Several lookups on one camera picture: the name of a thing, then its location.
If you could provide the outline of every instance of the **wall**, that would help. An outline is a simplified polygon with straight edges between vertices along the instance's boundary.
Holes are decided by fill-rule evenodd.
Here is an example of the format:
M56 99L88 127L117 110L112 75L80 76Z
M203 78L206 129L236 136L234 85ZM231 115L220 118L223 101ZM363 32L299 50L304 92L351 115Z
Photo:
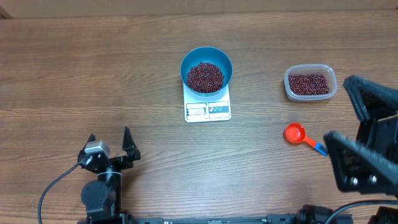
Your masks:
M6 17L395 9L398 0L1 0Z

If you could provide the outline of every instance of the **kitchen scale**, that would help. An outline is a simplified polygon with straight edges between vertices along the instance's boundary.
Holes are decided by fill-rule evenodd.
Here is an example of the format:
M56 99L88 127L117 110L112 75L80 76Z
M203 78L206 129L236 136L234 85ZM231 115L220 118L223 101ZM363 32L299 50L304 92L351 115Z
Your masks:
M231 119L229 86L214 96L199 96L184 83L184 114L188 123L228 121Z
M224 75L222 88L214 93L199 93L188 87L187 79L191 68L201 62L208 62L220 68ZM189 52L181 63L183 81L184 117L188 123L229 121L231 102L228 83L232 79L233 68L229 57L215 47L199 47Z

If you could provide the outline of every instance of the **blue bowl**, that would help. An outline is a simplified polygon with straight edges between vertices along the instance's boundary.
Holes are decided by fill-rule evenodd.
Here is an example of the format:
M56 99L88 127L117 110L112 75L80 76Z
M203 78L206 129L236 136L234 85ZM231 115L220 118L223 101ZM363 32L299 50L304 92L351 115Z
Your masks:
M213 93L199 93L191 88L189 89L199 96L214 96L223 88L225 88L229 81L231 81L233 73L231 60L224 52L214 47L199 47L195 50L192 50L185 56L181 63L181 79L186 86L188 86L187 78L189 71L192 67L197 66L200 62L209 62L219 66L224 75L223 87Z

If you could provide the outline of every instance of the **scale label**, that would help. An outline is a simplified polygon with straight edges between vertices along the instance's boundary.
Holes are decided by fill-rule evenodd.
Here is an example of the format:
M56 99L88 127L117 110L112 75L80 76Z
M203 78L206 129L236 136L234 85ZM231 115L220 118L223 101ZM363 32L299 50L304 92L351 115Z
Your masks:
M228 102L209 103L209 118L227 118L229 117Z

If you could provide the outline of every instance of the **blue spoon handle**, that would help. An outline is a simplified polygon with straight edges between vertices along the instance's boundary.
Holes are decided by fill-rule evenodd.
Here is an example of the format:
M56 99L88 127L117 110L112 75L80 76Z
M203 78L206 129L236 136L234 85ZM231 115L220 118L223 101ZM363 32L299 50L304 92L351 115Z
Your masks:
M315 150L317 150L320 154L324 156L328 156L328 148L326 148L322 143L317 142L315 146Z

